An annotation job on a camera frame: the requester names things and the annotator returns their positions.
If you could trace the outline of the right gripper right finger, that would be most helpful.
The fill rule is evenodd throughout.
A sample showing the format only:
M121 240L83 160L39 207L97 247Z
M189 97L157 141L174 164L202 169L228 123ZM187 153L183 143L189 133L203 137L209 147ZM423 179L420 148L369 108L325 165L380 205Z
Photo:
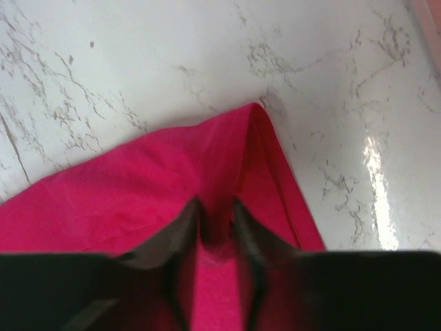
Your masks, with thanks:
M440 254L312 251L233 204L246 330L439 330Z

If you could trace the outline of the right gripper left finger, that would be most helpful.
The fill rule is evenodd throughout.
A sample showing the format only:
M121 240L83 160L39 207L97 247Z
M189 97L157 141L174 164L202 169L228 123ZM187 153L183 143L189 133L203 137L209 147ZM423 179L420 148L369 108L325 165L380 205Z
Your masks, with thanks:
M188 330L197 198L142 244L1 255L2 330Z

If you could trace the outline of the magenta t shirt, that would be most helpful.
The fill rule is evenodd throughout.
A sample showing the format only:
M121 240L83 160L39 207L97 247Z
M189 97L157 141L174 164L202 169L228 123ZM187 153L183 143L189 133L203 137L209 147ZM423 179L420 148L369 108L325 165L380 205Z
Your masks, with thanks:
M142 244L197 198L188 330L246 330L233 204L295 248L324 243L257 103L151 132L30 186L1 206L1 255L103 253Z

